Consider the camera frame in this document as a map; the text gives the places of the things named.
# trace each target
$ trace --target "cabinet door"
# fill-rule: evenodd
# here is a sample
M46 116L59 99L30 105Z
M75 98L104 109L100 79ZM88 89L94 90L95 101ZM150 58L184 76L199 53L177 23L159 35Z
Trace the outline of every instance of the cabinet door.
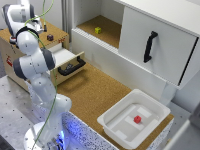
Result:
M147 41L152 31L151 60L144 63ZM184 73L197 37L125 8L119 53L148 71L178 85Z

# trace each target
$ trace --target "yellow object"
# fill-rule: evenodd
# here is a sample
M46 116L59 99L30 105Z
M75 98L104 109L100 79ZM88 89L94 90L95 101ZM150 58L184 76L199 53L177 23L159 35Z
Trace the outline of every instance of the yellow object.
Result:
M101 33L101 28L96 27L96 28L95 28L95 33L100 34L100 33Z

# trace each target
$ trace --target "open shelf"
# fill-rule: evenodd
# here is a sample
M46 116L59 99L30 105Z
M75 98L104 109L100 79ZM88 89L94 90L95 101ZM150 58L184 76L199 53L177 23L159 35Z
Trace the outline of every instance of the open shelf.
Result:
M103 16L97 16L83 24L77 26L81 30L99 38L100 40L119 48L119 41L121 35L122 26L110 19ZM100 27L102 32L100 34L95 33L95 28Z

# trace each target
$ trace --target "black drawer handle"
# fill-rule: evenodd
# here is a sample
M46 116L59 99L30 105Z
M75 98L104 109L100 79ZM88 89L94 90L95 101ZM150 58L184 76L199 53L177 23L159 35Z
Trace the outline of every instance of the black drawer handle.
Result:
M66 70L62 70L61 67L58 67L58 72L63 76L68 76L86 64L86 62L82 60L80 56L77 57L77 61L79 62L79 64L70 69L66 68Z
M150 52L151 52L151 47L152 47L152 42L155 37L158 36L158 33L152 31L151 35L149 36L149 39L147 41L147 46L144 54L144 63L147 63L149 60L151 60Z

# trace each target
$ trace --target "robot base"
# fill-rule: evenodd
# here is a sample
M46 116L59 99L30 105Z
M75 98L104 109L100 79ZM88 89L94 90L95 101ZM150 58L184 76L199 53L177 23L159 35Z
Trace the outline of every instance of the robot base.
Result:
M40 129L43 127L43 125L44 125L44 122L35 124L32 128L30 128L26 132L25 137L24 137L24 149L25 150L32 150L33 145L35 143L35 141L34 141L35 135L38 134ZM70 139L66 135L65 136L63 135L63 140L64 140L64 150L66 150L66 148L69 145ZM43 146L38 146L37 144L35 144L33 150L55 150L55 147L54 146L51 147L51 145L53 145L52 142L49 142Z

